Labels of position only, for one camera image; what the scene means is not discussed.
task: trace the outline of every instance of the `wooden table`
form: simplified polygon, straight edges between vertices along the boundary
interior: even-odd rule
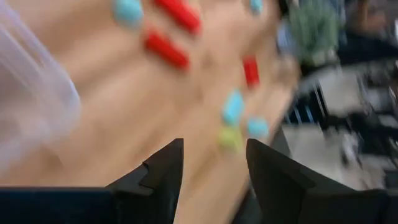
[[[202,20],[192,37],[152,1],[140,29],[113,20],[110,0],[8,0],[67,69],[81,97],[72,132],[32,151],[1,178],[2,185],[105,186],[175,138],[185,140],[183,184],[176,223],[228,223],[248,182],[243,152],[223,152],[216,138],[221,109],[234,89],[244,93],[244,120],[278,128],[298,69],[279,58],[273,0],[254,16],[249,3],[187,1]],[[180,72],[144,51],[142,33],[156,27],[190,54]],[[242,57],[255,54],[261,84],[246,89]]]

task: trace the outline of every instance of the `green block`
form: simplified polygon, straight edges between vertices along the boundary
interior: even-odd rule
[[[237,127],[223,127],[218,136],[218,143],[224,149],[240,151],[243,148],[242,133]]]

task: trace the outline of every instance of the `red block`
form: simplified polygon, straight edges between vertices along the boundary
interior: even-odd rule
[[[189,66],[186,54],[176,48],[168,38],[162,37],[154,31],[149,32],[145,38],[145,47],[158,53],[162,58],[178,68],[187,68]]]
[[[258,84],[260,82],[257,62],[255,58],[253,57],[245,58],[243,60],[243,68],[248,87],[252,87],[253,85]]]
[[[155,3],[169,12],[189,32],[197,33],[199,31],[200,20],[198,16],[184,5],[182,0],[155,0]]]

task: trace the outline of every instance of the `light blue block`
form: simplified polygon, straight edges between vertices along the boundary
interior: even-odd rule
[[[248,134],[255,138],[268,135],[268,124],[264,119],[251,118],[248,120]]]
[[[144,17],[144,12],[139,0],[115,0],[114,15],[119,22],[136,26]]]
[[[251,0],[250,5],[253,12],[260,13],[262,11],[262,0]]]
[[[224,109],[223,119],[225,123],[236,126],[239,124],[244,109],[242,94],[239,90],[233,91],[228,97]]]

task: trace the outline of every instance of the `transparent plastic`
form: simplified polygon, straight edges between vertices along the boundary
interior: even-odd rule
[[[67,133],[79,111],[66,71],[0,0],[0,172]]]

